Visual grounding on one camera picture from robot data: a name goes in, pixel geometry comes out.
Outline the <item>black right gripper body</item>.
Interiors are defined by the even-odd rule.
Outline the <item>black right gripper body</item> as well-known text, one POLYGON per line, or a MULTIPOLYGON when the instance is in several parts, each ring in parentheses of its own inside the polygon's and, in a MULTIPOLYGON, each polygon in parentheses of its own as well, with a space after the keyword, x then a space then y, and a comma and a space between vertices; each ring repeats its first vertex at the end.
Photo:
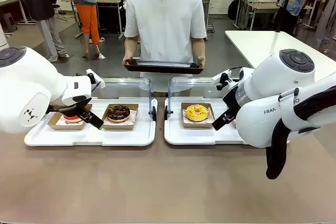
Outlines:
POLYGON ((237 113, 240 109, 240 105, 236 99, 237 88, 232 88, 229 92, 223 97, 223 101, 227 106, 225 113, 237 113))

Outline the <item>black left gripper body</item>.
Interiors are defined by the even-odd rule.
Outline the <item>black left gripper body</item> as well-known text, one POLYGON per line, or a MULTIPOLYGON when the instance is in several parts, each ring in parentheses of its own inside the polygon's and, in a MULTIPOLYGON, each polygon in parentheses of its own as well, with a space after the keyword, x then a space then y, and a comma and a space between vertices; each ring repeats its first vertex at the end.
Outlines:
POLYGON ((75 103, 73 105, 64 105, 64 106, 55 106, 55 105, 49 105, 48 106, 48 113, 49 112, 59 112, 62 114, 83 114, 88 109, 86 109, 86 105, 91 101, 91 98, 85 99, 83 101, 80 101, 78 103, 75 103))

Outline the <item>person's right hand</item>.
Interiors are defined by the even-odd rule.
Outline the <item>person's right hand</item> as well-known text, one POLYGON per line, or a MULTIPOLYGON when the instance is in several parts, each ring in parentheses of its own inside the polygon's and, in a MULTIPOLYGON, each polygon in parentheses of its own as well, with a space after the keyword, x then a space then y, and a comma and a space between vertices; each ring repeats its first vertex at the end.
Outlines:
POLYGON ((133 53, 130 51, 126 51, 122 60, 124 65, 130 65, 133 60, 133 53))

